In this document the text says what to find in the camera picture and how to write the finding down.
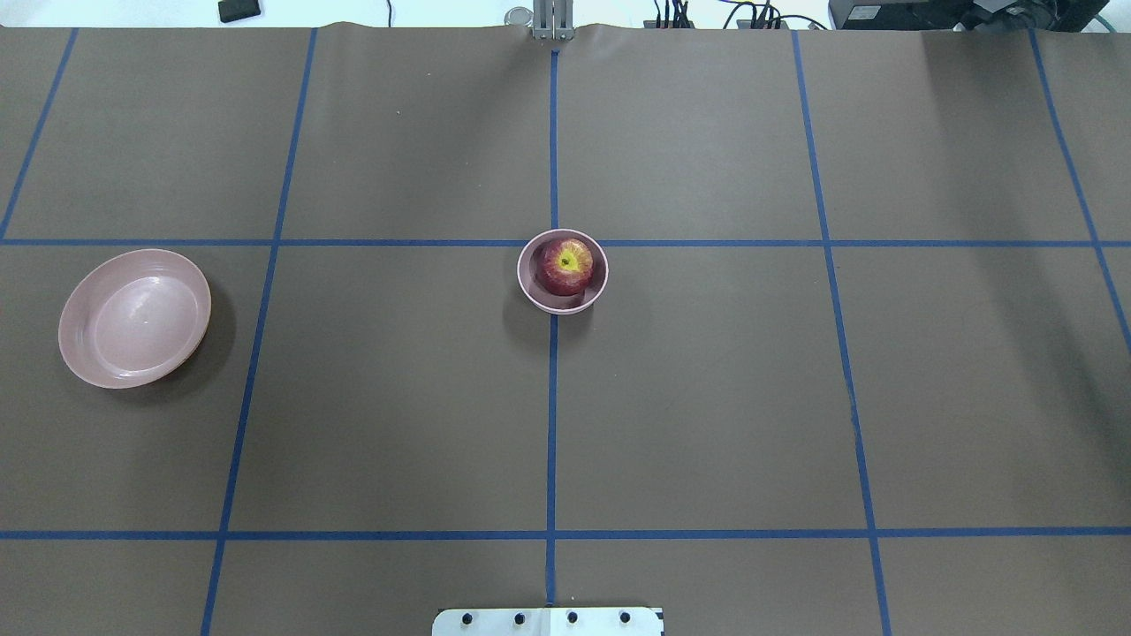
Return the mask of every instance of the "black electronic device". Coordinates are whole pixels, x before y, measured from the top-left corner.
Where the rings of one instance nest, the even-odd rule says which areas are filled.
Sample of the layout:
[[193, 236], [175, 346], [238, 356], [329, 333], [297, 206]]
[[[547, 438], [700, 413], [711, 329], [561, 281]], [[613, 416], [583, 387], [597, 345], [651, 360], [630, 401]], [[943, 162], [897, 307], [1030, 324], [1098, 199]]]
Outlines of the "black electronic device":
[[1108, 0], [829, 0], [832, 24], [864, 31], [1080, 31]]

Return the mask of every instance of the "white mounting plate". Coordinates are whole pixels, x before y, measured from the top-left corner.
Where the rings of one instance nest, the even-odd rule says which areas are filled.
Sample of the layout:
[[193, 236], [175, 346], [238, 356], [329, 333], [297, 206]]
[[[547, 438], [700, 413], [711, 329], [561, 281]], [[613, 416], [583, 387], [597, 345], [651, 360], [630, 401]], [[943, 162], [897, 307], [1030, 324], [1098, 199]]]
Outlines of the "white mounting plate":
[[663, 617], [659, 608], [444, 610], [432, 621], [432, 636], [664, 636]]

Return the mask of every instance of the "metal clamp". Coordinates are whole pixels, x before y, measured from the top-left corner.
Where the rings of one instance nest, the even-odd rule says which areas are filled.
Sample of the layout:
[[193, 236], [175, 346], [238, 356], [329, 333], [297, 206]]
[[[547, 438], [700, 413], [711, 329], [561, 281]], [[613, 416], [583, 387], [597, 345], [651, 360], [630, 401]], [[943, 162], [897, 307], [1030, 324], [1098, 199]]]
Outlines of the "metal clamp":
[[573, 40], [573, 0], [534, 0], [535, 40]]

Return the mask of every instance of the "black cable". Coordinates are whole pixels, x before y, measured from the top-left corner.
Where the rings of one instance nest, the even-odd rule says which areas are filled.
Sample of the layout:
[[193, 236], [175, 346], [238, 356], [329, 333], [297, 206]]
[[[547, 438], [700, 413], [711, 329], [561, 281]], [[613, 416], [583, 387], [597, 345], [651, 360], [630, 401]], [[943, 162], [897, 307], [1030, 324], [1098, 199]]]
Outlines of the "black cable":
[[[782, 11], [777, 10], [777, 7], [770, 5], [769, 2], [765, 5], [756, 5], [754, 2], [732, 2], [731, 0], [719, 0], [726, 2], [727, 5], [734, 5], [731, 9], [731, 15], [726, 17], [726, 22], [723, 23], [723, 28], [731, 26], [731, 20], [734, 18], [734, 14], [739, 12], [742, 7], [750, 7], [750, 28], [765, 28], [782, 15]], [[762, 10], [761, 17], [758, 15], [758, 9]]]
[[760, 16], [758, 16], [758, 19], [754, 20], [754, 22], [752, 22], [752, 23], [750, 23], [750, 28], [762, 28], [763, 25], [768, 24], [766, 22], [766, 17], [770, 15], [770, 8], [771, 8], [770, 3], [767, 2], [766, 6], [762, 7], [762, 14]]
[[798, 16], [796, 14], [789, 14], [787, 16], [778, 15], [778, 17], [775, 18], [777, 20], [777, 26], [774, 27], [774, 28], [782, 28], [782, 20], [784, 20], [785, 18], [800, 18], [800, 19], [803, 19], [803, 20], [809, 20], [811, 24], [815, 24], [817, 28], [819, 28], [821, 31], [828, 31], [829, 29], [827, 26], [824, 26], [823, 24], [814, 20], [813, 18], [811, 18], [809, 16]]

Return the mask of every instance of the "grid line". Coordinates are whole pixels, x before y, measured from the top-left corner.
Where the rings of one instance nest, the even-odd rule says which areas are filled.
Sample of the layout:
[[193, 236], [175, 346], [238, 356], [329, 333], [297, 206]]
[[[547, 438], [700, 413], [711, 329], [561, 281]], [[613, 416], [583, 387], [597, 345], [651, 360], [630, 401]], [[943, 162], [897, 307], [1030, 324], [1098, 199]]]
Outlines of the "grid line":
[[1056, 134], [1056, 143], [1060, 145], [1061, 154], [1064, 156], [1064, 165], [1068, 167], [1068, 175], [1072, 180], [1072, 189], [1076, 191], [1076, 199], [1080, 204], [1080, 213], [1083, 222], [1088, 226], [1088, 235], [1091, 237], [1091, 246], [1096, 250], [1096, 260], [1099, 261], [1099, 270], [1104, 275], [1104, 284], [1107, 285], [1107, 293], [1112, 299], [1112, 307], [1115, 309], [1115, 318], [1120, 323], [1120, 330], [1123, 333], [1123, 343], [1131, 352], [1131, 328], [1128, 327], [1126, 315], [1123, 313], [1123, 304], [1120, 302], [1120, 293], [1115, 289], [1115, 281], [1112, 272], [1107, 268], [1107, 257], [1104, 256], [1104, 247], [1099, 241], [1099, 232], [1096, 230], [1096, 222], [1091, 217], [1088, 208], [1088, 199], [1083, 196], [1083, 186], [1080, 183], [1080, 175], [1076, 172], [1076, 162], [1072, 161], [1072, 153], [1068, 148], [1068, 140], [1064, 138], [1064, 130], [1060, 124], [1060, 115], [1056, 114], [1056, 103], [1053, 101], [1053, 92], [1048, 86], [1048, 76], [1045, 74], [1045, 62], [1041, 55], [1041, 45], [1037, 44], [1037, 33], [1029, 28], [1029, 45], [1033, 48], [1033, 60], [1037, 65], [1037, 76], [1041, 78], [1041, 89], [1045, 95], [1045, 105], [1048, 108], [1048, 119], [1052, 121], [1053, 131]]
[[[1131, 536], [1131, 526], [972, 527], [783, 527], [732, 530], [555, 530], [559, 541], [758, 541], [780, 539], [976, 539], [987, 536]], [[542, 530], [233, 530], [225, 541], [545, 541]], [[2, 530], [0, 541], [216, 541], [219, 531], [179, 530]]]
[[[558, 63], [561, 51], [550, 52], [550, 227], [558, 224]], [[550, 316], [550, 369], [546, 398], [546, 605], [558, 587], [558, 316]]]
[[62, 58], [59, 59], [59, 67], [55, 69], [55, 77], [51, 80], [51, 89], [48, 91], [48, 98], [43, 102], [40, 111], [40, 119], [35, 122], [32, 131], [32, 139], [27, 144], [27, 152], [24, 154], [24, 162], [19, 165], [19, 173], [16, 175], [16, 183], [11, 187], [11, 196], [8, 198], [8, 206], [5, 208], [3, 218], [0, 220], [0, 239], [8, 233], [8, 224], [16, 213], [16, 203], [19, 201], [19, 191], [24, 188], [24, 179], [32, 167], [32, 158], [35, 157], [35, 148], [40, 145], [40, 136], [43, 127], [48, 123], [48, 115], [51, 114], [51, 105], [55, 103], [55, 94], [59, 93], [59, 85], [62, 84], [63, 72], [67, 71], [67, 62], [70, 61], [71, 51], [75, 50], [75, 41], [78, 40], [78, 28], [72, 28], [67, 37], [67, 45], [63, 46]]
[[287, 151], [286, 167], [283, 173], [283, 186], [279, 191], [279, 207], [275, 217], [275, 235], [271, 239], [271, 252], [267, 259], [267, 273], [264, 276], [264, 292], [259, 301], [259, 317], [256, 321], [256, 335], [251, 343], [251, 356], [248, 362], [248, 378], [243, 389], [243, 403], [240, 406], [240, 421], [235, 430], [235, 442], [232, 448], [232, 463], [227, 474], [227, 485], [224, 490], [224, 507], [221, 512], [219, 532], [216, 538], [216, 551], [213, 556], [211, 575], [208, 577], [208, 593], [205, 599], [204, 617], [200, 619], [200, 636], [208, 636], [211, 630], [213, 610], [216, 607], [216, 593], [219, 587], [221, 568], [224, 562], [224, 548], [228, 523], [232, 518], [232, 501], [235, 498], [235, 482], [240, 474], [240, 458], [243, 453], [244, 435], [248, 430], [248, 415], [251, 411], [251, 397], [256, 388], [256, 371], [259, 367], [259, 353], [264, 343], [264, 327], [267, 324], [267, 309], [271, 300], [271, 285], [275, 280], [275, 265], [278, 260], [279, 242], [283, 239], [283, 224], [286, 221], [286, 204], [291, 190], [291, 175], [294, 172], [294, 158], [299, 152], [299, 135], [302, 132], [302, 114], [307, 105], [307, 89], [310, 86], [310, 69], [314, 61], [314, 45], [318, 43], [318, 28], [310, 29], [307, 44], [307, 60], [302, 71], [302, 85], [299, 88], [299, 103], [294, 112], [294, 128], [291, 131], [291, 147]]
[[880, 612], [880, 627], [883, 636], [891, 636], [891, 618], [888, 613], [888, 592], [883, 581], [883, 561], [880, 556], [880, 540], [875, 534], [875, 513], [872, 509], [872, 488], [867, 478], [867, 457], [864, 453], [864, 433], [860, 427], [860, 410], [856, 405], [856, 386], [852, 375], [852, 359], [848, 355], [848, 338], [845, 335], [844, 313], [840, 309], [840, 289], [837, 284], [836, 263], [832, 258], [832, 246], [829, 243], [829, 220], [824, 209], [824, 192], [821, 188], [821, 170], [817, 161], [817, 143], [813, 138], [813, 122], [810, 117], [809, 94], [805, 89], [805, 68], [801, 57], [801, 41], [797, 32], [792, 31], [794, 65], [797, 71], [797, 92], [801, 95], [801, 115], [805, 124], [805, 143], [809, 146], [809, 167], [813, 179], [813, 196], [817, 199], [817, 216], [821, 224], [821, 240], [824, 241], [824, 268], [829, 278], [829, 293], [832, 298], [832, 316], [837, 326], [837, 343], [840, 349], [840, 368], [845, 377], [845, 388], [848, 390], [848, 405], [852, 415], [853, 435], [856, 447], [856, 471], [860, 475], [861, 497], [864, 502], [864, 521], [867, 524], [867, 542], [872, 552], [872, 576], [875, 579], [875, 599]]
[[[520, 248], [528, 239], [280, 239], [279, 247]], [[962, 239], [598, 239], [606, 248], [1003, 248], [1095, 249], [1094, 241]], [[0, 239], [11, 247], [273, 247], [274, 239]], [[1131, 241], [1099, 241], [1131, 248]]]

